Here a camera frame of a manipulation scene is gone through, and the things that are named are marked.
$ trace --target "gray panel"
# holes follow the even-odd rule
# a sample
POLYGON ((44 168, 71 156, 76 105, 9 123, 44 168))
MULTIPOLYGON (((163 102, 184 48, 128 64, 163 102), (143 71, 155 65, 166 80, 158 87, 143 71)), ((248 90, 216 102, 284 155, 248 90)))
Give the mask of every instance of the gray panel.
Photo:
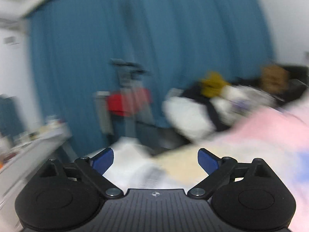
POLYGON ((208 202, 190 199, 182 189, 130 189, 124 198, 108 200, 91 222, 71 232, 240 231, 216 217, 208 202))

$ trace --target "black circular cover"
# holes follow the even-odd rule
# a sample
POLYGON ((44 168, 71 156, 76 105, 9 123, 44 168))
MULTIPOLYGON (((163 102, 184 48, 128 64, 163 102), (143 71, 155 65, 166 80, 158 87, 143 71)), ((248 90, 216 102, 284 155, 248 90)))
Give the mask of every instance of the black circular cover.
POLYGON ((287 227, 296 209, 288 189, 268 177, 244 178, 224 185, 214 193, 211 204, 225 222, 253 231, 287 227))
POLYGON ((39 178, 26 185, 15 201, 22 225, 39 231, 66 231, 78 227, 88 222, 98 207, 96 190, 58 177, 39 178))

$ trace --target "curtain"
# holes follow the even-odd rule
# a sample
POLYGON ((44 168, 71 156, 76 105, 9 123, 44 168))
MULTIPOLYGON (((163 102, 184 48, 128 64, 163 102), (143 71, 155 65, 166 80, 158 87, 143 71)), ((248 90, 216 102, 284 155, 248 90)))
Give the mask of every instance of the curtain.
POLYGON ((80 156, 104 146, 93 93, 114 91, 110 58, 150 71, 156 124, 161 104, 210 71, 251 77, 272 58, 256 0, 49 0, 30 16, 32 68, 44 116, 68 122, 80 156))

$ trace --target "yellow stuffed toy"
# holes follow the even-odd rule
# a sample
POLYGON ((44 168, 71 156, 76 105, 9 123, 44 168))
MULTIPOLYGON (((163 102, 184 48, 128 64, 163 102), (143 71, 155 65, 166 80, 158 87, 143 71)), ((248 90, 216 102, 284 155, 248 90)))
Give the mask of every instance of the yellow stuffed toy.
POLYGON ((222 88, 230 85, 218 72, 210 72, 210 76, 201 81, 201 94, 207 98, 220 96, 222 88))

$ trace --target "logo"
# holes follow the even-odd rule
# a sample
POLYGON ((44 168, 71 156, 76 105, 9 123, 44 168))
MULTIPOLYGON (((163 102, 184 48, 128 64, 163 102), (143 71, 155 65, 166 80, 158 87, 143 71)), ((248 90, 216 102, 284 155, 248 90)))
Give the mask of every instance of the logo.
POLYGON ((154 197, 158 197, 158 196, 160 195, 160 193, 158 193, 158 192, 153 192, 151 195, 154 196, 154 197))

